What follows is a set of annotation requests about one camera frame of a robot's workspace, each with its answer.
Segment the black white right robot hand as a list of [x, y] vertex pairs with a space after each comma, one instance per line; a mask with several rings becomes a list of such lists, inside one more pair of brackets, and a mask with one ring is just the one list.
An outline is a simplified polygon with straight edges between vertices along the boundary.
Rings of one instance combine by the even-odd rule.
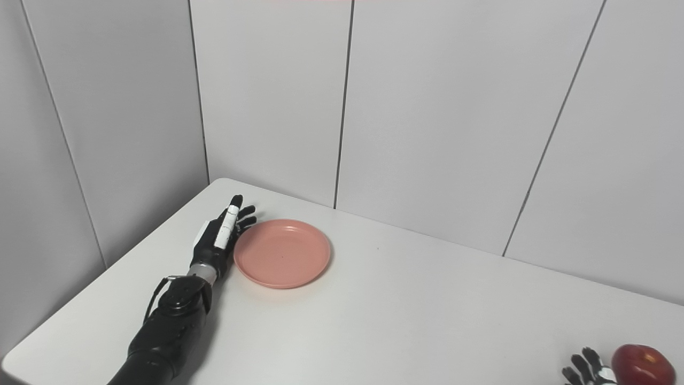
[[566, 384], [618, 384], [612, 368], [605, 365], [599, 354], [585, 346], [580, 354], [571, 356], [572, 366], [562, 368]]

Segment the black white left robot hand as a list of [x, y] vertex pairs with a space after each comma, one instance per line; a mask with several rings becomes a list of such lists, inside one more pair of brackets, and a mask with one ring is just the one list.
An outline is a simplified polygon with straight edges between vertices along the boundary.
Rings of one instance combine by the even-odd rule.
[[243, 207], [243, 195], [234, 195], [219, 217], [206, 223], [193, 247], [188, 276], [213, 284], [229, 271], [239, 237], [257, 223], [254, 205]]

